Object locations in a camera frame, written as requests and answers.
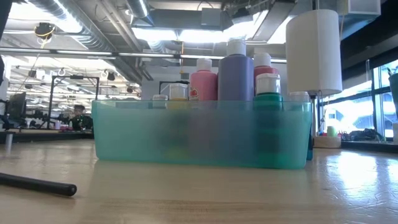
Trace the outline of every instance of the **teal plastic bin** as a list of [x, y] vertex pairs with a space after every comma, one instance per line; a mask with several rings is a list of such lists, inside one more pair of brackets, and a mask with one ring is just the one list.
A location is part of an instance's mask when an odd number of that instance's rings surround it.
[[298, 102], [106, 100], [93, 102], [92, 117], [99, 159], [301, 169], [312, 111]]

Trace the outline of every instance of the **desk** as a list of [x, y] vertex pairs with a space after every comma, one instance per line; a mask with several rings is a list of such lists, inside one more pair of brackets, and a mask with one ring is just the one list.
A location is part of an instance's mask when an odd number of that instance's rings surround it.
[[63, 198], [0, 186], [0, 223], [398, 223], [398, 155], [316, 149], [304, 170], [97, 161], [92, 140], [0, 150], [0, 172], [69, 182]]

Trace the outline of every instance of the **wooden table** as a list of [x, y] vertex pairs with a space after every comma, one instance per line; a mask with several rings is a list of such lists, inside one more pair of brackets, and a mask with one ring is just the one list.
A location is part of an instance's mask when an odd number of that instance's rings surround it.
[[97, 161], [92, 140], [0, 149], [0, 172], [70, 182], [73, 198], [0, 186], [0, 223], [398, 223], [398, 155], [317, 149], [304, 170]]

